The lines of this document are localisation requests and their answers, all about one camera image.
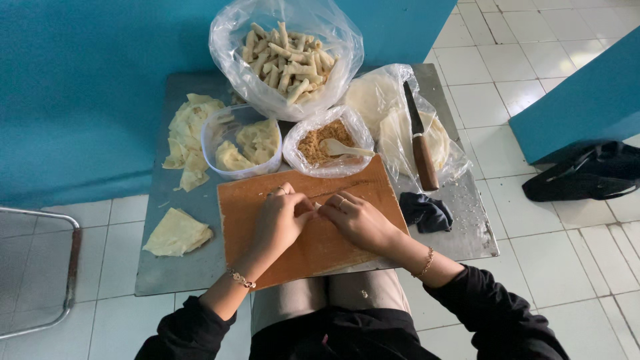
gold bracelet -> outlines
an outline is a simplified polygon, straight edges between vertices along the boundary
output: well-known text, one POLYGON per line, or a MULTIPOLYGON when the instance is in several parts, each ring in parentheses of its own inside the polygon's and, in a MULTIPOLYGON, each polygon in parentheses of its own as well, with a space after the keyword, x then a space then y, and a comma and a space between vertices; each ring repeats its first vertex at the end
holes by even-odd
POLYGON ((433 247, 429 247, 429 259, 427 260, 427 265, 424 267, 424 269, 422 270, 422 272, 419 275, 415 275, 415 274, 411 274, 413 277, 420 277, 422 275, 424 275, 424 273, 427 272, 427 270, 429 270, 429 267, 431 267, 431 263, 433 262, 433 247))
POLYGON ((234 269, 228 268, 227 271, 229 272, 229 275, 231 275, 231 277, 234 278, 235 281, 237 281, 237 282, 241 283, 242 285, 244 285, 245 288, 254 288, 255 287, 255 282, 246 281, 244 279, 244 276, 240 275, 240 273, 236 272, 234 269))

black sleeve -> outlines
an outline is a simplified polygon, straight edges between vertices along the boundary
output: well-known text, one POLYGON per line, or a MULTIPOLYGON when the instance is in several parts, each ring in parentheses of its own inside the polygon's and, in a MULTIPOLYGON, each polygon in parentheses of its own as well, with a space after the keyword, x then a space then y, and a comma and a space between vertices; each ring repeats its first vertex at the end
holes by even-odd
POLYGON ((160 320, 158 335, 145 341, 136 360, 215 359, 220 343, 229 327, 236 322, 237 312, 224 321, 191 296, 182 309, 160 320))
POLYGON ((548 321, 532 315, 529 303, 510 293, 493 275, 465 265, 449 284, 424 289, 470 332, 478 359, 568 359, 548 321))

woman's left hand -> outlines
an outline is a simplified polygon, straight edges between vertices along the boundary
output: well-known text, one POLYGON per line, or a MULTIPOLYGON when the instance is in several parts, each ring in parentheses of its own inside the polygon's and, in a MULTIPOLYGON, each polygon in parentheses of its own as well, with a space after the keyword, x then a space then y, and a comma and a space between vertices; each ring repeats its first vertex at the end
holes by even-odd
POLYGON ((302 233, 305 224, 317 216, 311 201, 284 183, 271 191, 262 205, 255 229, 254 246, 275 252, 287 250, 302 233))

white spoon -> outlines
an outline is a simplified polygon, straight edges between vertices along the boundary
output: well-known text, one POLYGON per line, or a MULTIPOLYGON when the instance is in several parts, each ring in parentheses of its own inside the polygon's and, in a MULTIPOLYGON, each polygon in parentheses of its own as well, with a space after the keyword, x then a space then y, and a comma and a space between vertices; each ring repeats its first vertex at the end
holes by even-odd
POLYGON ((329 155, 352 154, 361 156, 374 156, 376 153, 370 150, 348 147, 336 139, 324 139, 320 142, 320 148, 326 148, 329 155))

black backpack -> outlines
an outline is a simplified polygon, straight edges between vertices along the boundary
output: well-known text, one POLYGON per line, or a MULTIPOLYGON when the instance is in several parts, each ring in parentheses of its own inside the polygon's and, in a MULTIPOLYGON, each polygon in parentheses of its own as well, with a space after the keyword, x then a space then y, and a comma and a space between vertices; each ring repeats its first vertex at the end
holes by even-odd
POLYGON ((532 201, 621 197, 640 187, 640 149, 622 142, 605 142, 583 149, 522 185, 532 201))

